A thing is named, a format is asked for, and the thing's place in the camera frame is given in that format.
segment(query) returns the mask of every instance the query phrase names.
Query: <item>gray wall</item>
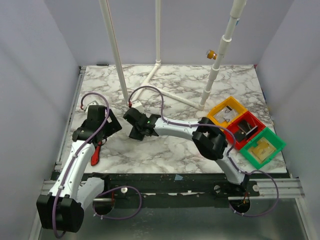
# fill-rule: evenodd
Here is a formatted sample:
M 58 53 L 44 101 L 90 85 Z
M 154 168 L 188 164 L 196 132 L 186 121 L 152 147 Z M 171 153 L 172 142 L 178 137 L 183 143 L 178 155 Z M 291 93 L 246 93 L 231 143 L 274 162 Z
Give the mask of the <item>gray wall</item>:
M 114 63 L 97 0 L 45 0 L 79 65 Z M 155 0 L 109 0 L 124 64 L 154 64 Z M 257 64 L 293 0 L 248 0 L 224 64 Z M 210 65 L 233 0 L 163 0 L 163 64 Z
M 0 239 L 26 240 L 79 69 L 43 0 L 0 3 Z
M 299 176 L 320 237 L 320 2 L 295 0 L 257 67 L 286 164 Z

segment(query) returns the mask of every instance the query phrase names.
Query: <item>marble tabletop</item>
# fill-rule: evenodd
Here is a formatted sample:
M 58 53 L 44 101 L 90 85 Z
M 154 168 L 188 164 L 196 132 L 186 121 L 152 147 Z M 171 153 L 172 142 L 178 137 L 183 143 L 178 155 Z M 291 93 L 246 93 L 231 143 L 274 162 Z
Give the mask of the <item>marble tabletop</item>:
M 199 102 L 208 80 L 211 66 L 162 65 L 150 83 L 156 87 L 171 91 L 194 102 Z M 124 77 L 128 93 L 139 87 L 149 74 L 153 65 L 124 65 Z M 108 138 L 101 148 L 100 162 L 96 166 L 88 163 L 85 173 L 222 173 L 212 160 L 200 155 L 195 144 L 186 139 L 173 136 L 145 137 L 143 141 L 129 138 L 132 126 L 123 119 L 128 110 L 124 101 L 115 66 L 88 66 L 81 86 L 77 108 L 74 112 L 71 131 L 63 150 L 65 163 L 71 148 L 72 132 L 86 119 L 86 113 L 80 106 L 81 97 L 89 92 L 104 95 L 122 126 L 122 130 Z M 233 96 L 251 111 L 267 127 L 274 130 L 263 93 L 253 65 L 225 65 L 220 67 L 217 79 L 213 83 L 211 94 L 203 111 L 164 97 L 164 115 L 171 119 L 198 121 L 223 100 Z M 144 90 L 140 96 L 146 114 L 159 114 L 161 98 L 158 93 Z M 84 103 L 97 101 L 98 96 L 89 95 Z M 255 168 L 237 151 L 232 157 L 245 171 Z M 267 163 L 261 170 L 268 173 L 286 173 L 286 164 L 282 153 Z

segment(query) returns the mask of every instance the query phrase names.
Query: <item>pvc pipe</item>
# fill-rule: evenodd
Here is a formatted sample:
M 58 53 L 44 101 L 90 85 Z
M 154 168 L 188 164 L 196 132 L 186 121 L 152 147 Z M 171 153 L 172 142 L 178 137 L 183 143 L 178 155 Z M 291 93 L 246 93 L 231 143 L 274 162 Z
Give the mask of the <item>pvc pipe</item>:
M 124 101 L 127 103 L 129 96 L 128 96 L 128 91 L 127 91 L 124 71 L 122 69 L 122 65 L 121 65 L 121 61 L 120 61 L 115 30 L 114 30 L 114 26 L 113 26 L 111 14 L 110 14 L 110 9 L 109 9 L 109 3 L 108 3 L 108 0 L 99 0 L 99 3 L 100 3 L 100 8 L 101 8 L 105 28 L 108 33 L 109 41 L 111 44 L 113 58 L 114 58 L 114 62 L 115 62 L 115 68 L 118 73 L 123 98 L 124 98 Z
M 218 56 L 216 57 L 216 60 L 214 64 L 212 65 L 209 73 L 208 82 L 206 83 L 206 86 L 202 92 L 201 100 L 199 103 L 198 109 L 203 110 L 205 108 L 205 103 L 209 97 L 208 92 L 211 91 L 212 85 L 214 84 L 214 81 L 217 78 L 220 65 L 222 62 L 222 59 L 225 56 L 225 53 L 227 52 L 228 46 L 232 39 L 232 34 L 236 28 L 237 20 L 240 17 L 247 0 L 234 0 L 232 9 L 230 12 L 230 19 L 228 22 L 228 25 L 226 26 L 225 33 L 221 38 L 219 49 L 218 49 Z
M 155 0 L 155 55 L 156 63 L 161 64 L 160 56 L 161 0 Z
M 161 92 L 163 95 L 165 95 L 165 96 L 167 96 L 167 97 L 169 97 L 169 98 L 171 98 L 171 99 L 177 100 L 177 101 L 179 101 L 179 102 L 181 102 L 181 103 L 184 103 L 184 104 L 187 104 L 187 105 L 189 105 L 189 106 L 191 106 L 191 107 L 194 107 L 194 108 L 196 108 L 196 109 L 202 110 L 202 109 L 199 108 L 199 105 L 198 105 L 197 103 L 193 102 L 193 101 L 190 101 L 190 100 L 188 100 L 188 99 L 186 99 L 186 98 L 184 98 L 184 97 L 178 96 L 178 95 L 176 95 L 176 94 L 174 94 L 174 93 L 171 93 L 171 92 L 169 92 L 169 91 L 163 90 L 163 89 L 161 89 L 161 88 L 159 88 L 159 87 L 157 87 L 157 86 L 153 86 L 153 87 L 156 87 L 157 89 L 160 90 L 160 92 Z
M 153 75 L 155 74 L 155 72 L 160 68 L 160 64 L 156 63 L 153 67 L 153 69 L 151 70 L 151 72 L 148 74 L 148 76 L 146 77 L 145 80 L 143 80 L 143 82 L 141 83 L 140 86 L 145 86 L 148 85 L 148 83 L 150 82 L 150 79 L 153 77 Z M 138 100 L 139 96 L 141 95 L 142 91 L 144 90 L 144 88 L 139 89 L 138 91 L 136 91 L 136 93 L 133 95 L 131 102 Z

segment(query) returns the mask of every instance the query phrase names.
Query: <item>purple cable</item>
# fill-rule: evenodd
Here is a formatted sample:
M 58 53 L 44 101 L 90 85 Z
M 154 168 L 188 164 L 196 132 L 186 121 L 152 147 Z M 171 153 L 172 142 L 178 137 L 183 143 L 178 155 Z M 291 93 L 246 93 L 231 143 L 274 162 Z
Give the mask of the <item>purple cable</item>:
M 100 93 L 96 93 L 96 92 L 89 92 L 87 94 L 85 94 L 82 98 L 81 98 L 81 106 L 83 106 L 83 102 L 84 102 L 84 99 L 86 96 L 88 95 L 97 95 L 99 97 L 101 97 L 104 102 L 105 102 L 105 105 L 106 105 L 106 114 L 105 114 L 105 118 L 101 124 L 101 126 L 78 148 L 78 150 L 75 152 L 75 156 L 78 157 L 78 154 L 81 152 L 82 148 L 89 142 L 91 141 L 91 139 L 98 133 L 100 132 L 100 130 L 104 127 L 104 125 L 106 124 L 107 122 L 107 119 L 109 117 L 109 112 L 110 112 L 110 108 L 109 108 L 109 103 L 107 101 L 107 99 L 101 95 Z M 65 182 L 66 182 L 66 179 L 67 179 L 67 176 L 68 176 L 68 173 L 70 172 L 70 169 L 72 167 L 72 165 L 74 164 L 75 160 L 76 160 L 76 157 L 72 157 L 71 161 L 70 161 L 70 164 L 67 166 L 66 168 L 66 171 L 65 171 L 65 174 L 61 180 L 61 184 L 60 186 L 64 186 Z M 57 231 L 57 223 L 56 223 L 56 210 L 57 210 L 57 204 L 58 204 L 58 199 L 59 199 L 59 196 L 60 196 L 60 193 L 61 193 L 61 189 L 59 189 L 56 193 L 56 196 L 54 198 L 54 202 L 53 202 L 53 209 L 52 209 L 52 229 L 53 229 L 53 233 L 55 235 L 55 237 L 57 239 L 60 239 L 62 238 L 64 235 L 65 235 L 65 231 L 59 235 L 58 234 L 58 231 Z
M 137 215 L 137 214 L 139 213 L 139 211 L 141 210 L 141 206 L 142 206 L 142 196 L 141 196 L 141 193 L 138 191 L 138 189 L 136 189 L 136 188 L 133 187 L 133 186 L 117 186 L 117 187 L 112 188 L 112 189 L 110 189 L 110 190 L 108 190 L 108 191 L 105 191 L 105 192 L 103 192 L 103 193 L 100 193 L 97 197 L 103 196 L 103 195 L 105 195 L 105 194 L 111 193 L 111 192 L 113 192 L 113 191 L 115 191 L 115 190 L 122 189 L 122 188 L 133 189 L 133 190 L 135 190 L 135 191 L 138 193 L 138 195 L 139 195 L 139 200 L 140 200 L 140 201 L 139 201 L 139 206 L 138 206 L 137 210 L 135 211 L 135 213 L 133 213 L 133 214 L 131 214 L 131 215 L 129 215 L 129 216 L 124 216 L 124 217 L 112 217 L 112 216 L 99 215 L 99 214 L 97 214 L 97 211 L 96 211 L 96 209 L 95 209 L 95 206 L 92 205 L 94 214 L 97 215 L 97 216 L 99 216 L 99 217 L 101 217 L 101 218 L 111 219 L 111 220 L 126 220 L 126 219 L 130 219 L 130 218 L 134 217 L 135 215 Z
M 272 180 L 272 182 L 274 183 L 274 186 L 275 186 L 275 190 L 276 190 L 276 200 L 275 200 L 274 205 L 273 205 L 269 210 L 267 210 L 267 211 L 265 211 L 265 212 L 263 212 L 263 213 L 257 214 L 257 215 L 245 215 L 245 214 L 242 214 L 242 213 L 234 210 L 234 208 L 233 208 L 231 205 L 229 205 L 230 208 L 233 210 L 233 212 L 234 212 L 235 214 L 238 214 L 238 215 L 243 216 L 243 217 L 254 218 L 254 217 L 260 217 L 260 216 L 263 216 L 263 215 L 265 215 L 265 214 L 268 214 L 268 213 L 270 213 L 273 209 L 275 209 L 275 207 L 277 206 L 278 201 L 279 201 L 279 188 L 278 188 L 278 185 L 277 185 L 276 181 L 275 181 L 268 173 L 266 173 L 266 172 L 264 172 L 264 171 L 261 171 L 261 170 L 253 170 L 252 172 L 246 172 L 246 171 L 243 171 L 242 169 L 240 169 L 240 168 L 236 165 L 236 163 L 234 162 L 234 160 L 229 156 L 229 153 L 231 152 L 231 150 L 232 150 L 232 149 L 235 147 L 235 145 L 236 145 L 236 138 L 235 138 L 234 134 L 233 134 L 229 129 L 227 129 L 227 128 L 223 127 L 223 126 L 219 126 L 219 125 L 204 124 L 204 123 L 196 123 L 196 124 L 190 124 L 190 125 L 189 125 L 189 124 L 184 124 L 184 123 L 179 123 L 179 122 L 172 122 L 172 121 L 169 121 L 169 120 L 165 119 L 165 117 L 164 117 L 164 108 L 165 108 L 164 95 L 162 94 L 162 92 L 161 92 L 158 88 L 156 88 L 156 87 L 154 87 L 154 86 L 140 86 L 140 87 L 136 88 L 136 89 L 130 94 L 130 96 L 129 96 L 129 100 L 128 100 L 128 101 L 129 101 L 129 104 L 131 103 L 131 102 L 130 102 L 130 99 L 131 99 L 131 97 L 133 96 L 133 94 L 134 94 L 136 91 L 138 91 L 139 89 L 143 89 L 143 88 L 153 89 L 153 90 L 155 90 L 156 92 L 158 92 L 158 93 L 160 94 L 160 97 L 161 97 L 160 116 L 161 116 L 161 119 L 162 119 L 164 122 L 166 122 L 167 124 L 172 124 L 172 125 L 181 126 L 181 127 L 198 127 L 198 126 L 204 126 L 204 127 L 213 127 L 213 128 L 218 128 L 218 129 L 223 129 L 223 130 L 225 130 L 228 134 L 230 134 L 230 136 L 231 136 L 232 139 L 233 139 L 233 143 L 232 143 L 231 147 L 227 150 L 226 156 L 227 156 L 227 158 L 231 161 L 231 163 L 232 163 L 232 165 L 235 167 L 235 169 L 236 169 L 238 172 L 243 173 L 243 174 L 246 174 L 246 175 L 249 175 L 249 176 L 252 175 L 252 174 L 255 173 L 255 172 L 260 172 L 260 173 L 266 175 L 268 178 L 270 178 L 270 179 Z

